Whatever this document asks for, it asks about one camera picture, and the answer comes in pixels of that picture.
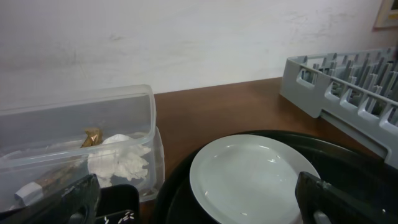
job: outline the plastic bin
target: plastic bin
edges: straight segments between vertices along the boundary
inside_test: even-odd
[[[396,49],[291,57],[280,94],[398,168]]]
[[[156,198],[164,181],[164,152],[150,86],[32,98],[22,104],[3,104],[0,110],[0,212],[26,205],[15,193],[31,182],[53,183],[34,194],[45,197],[88,174],[89,155],[103,152],[101,157],[113,158],[134,147],[151,149],[141,156],[149,163],[143,167],[147,174],[131,181],[114,175],[111,184],[135,186],[141,202]],[[132,139],[80,148],[85,128],[92,127],[103,131],[103,139],[114,134]]]

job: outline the wall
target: wall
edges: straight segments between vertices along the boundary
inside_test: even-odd
[[[289,56],[387,47],[381,0],[2,0],[0,96],[280,77]]]

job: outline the black plastic object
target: black plastic object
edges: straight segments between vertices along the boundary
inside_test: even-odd
[[[357,200],[308,172],[298,175],[295,195],[304,223],[398,223],[393,213]]]
[[[101,201],[96,217],[96,224],[139,223],[138,190],[129,184],[101,189]]]
[[[0,223],[94,223],[99,199],[98,180],[87,175],[33,205],[3,213]]]
[[[381,159],[306,134],[288,131],[238,134],[264,136],[289,145],[312,163],[322,180],[374,209],[397,215],[398,170]],[[199,150],[189,155],[163,184],[153,223],[217,223],[201,208],[190,188],[190,166]]]

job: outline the plate rim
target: plate rim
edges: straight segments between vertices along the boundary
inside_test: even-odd
[[[199,203],[199,205],[202,207],[202,209],[204,209],[204,211],[205,211],[212,219],[214,219],[214,221],[216,221],[216,222],[218,222],[218,223],[240,224],[240,223],[238,223],[237,221],[233,220],[233,219],[230,218],[230,217],[227,217],[228,220],[224,220],[224,218],[219,217],[217,214],[212,213],[212,212],[210,211],[209,208],[206,208],[206,203],[204,202],[204,199],[203,199],[203,197],[202,197],[202,191],[200,190],[201,187],[199,186],[199,184],[198,184],[197,186],[194,186],[194,185],[193,185],[193,182],[192,182],[192,180],[194,179],[193,173],[195,172],[195,171],[193,171],[193,170],[196,169],[197,167],[199,167],[200,162],[199,162],[198,160],[199,160],[199,158],[201,157],[201,155],[202,155],[202,154],[208,153],[207,151],[209,151],[209,150],[211,149],[211,147],[212,147],[213,144],[216,144],[215,142],[218,142],[218,141],[225,141],[226,139],[231,139],[231,138],[236,138],[236,137],[239,137],[239,138],[252,138],[252,139],[255,139],[255,141],[257,141],[257,140],[259,140],[259,141],[271,141],[271,142],[274,142],[274,143],[276,143],[276,144],[279,144],[279,145],[281,145],[281,146],[283,146],[283,147],[286,147],[287,149],[291,150],[292,153],[295,154],[295,156],[301,157],[301,159],[303,159],[304,161],[306,161],[307,164],[309,165],[309,168],[311,168],[312,171],[313,171],[313,173],[311,173],[311,174],[313,174],[314,176],[320,178],[320,176],[319,176],[319,174],[318,174],[316,168],[314,168],[314,166],[311,164],[310,161],[308,161],[307,158],[305,158],[303,155],[301,155],[301,153],[299,153],[298,151],[296,151],[294,148],[290,147],[289,145],[287,145],[287,144],[285,144],[285,143],[283,143],[283,142],[277,141],[277,140],[275,140],[275,139],[272,139],[272,138],[268,138],[268,137],[264,137],[264,136],[257,136],[257,135],[252,135],[252,134],[234,134],[234,135],[225,136],[225,137],[216,139],[216,140],[214,140],[214,141],[212,141],[212,142],[209,142],[208,144],[206,144],[205,146],[203,146],[203,147],[198,151],[198,153],[195,155],[195,157],[193,158],[193,161],[192,161],[191,166],[190,166],[189,180],[190,180],[190,185],[191,185],[191,190],[192,190],[193,196],[195,197],[195,199],[197,200],[197,202]]]

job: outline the clear plastic container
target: clear plastic container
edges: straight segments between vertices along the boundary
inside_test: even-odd
[[[31,98],[0,109],[0,212],[29,205],[84,177],[92,158],[108,159],[101,172],[110,171],[119,161],[115,158],[137,148],[150,149],[141,155],[147,173],[131,180],[114,175],[111,185],[135,186],[141,202],[156,198],[164,181],[164,152],[150,86]],[[132,139],[80,148],[86,128],[100,128],[103,139],[114,134]]]

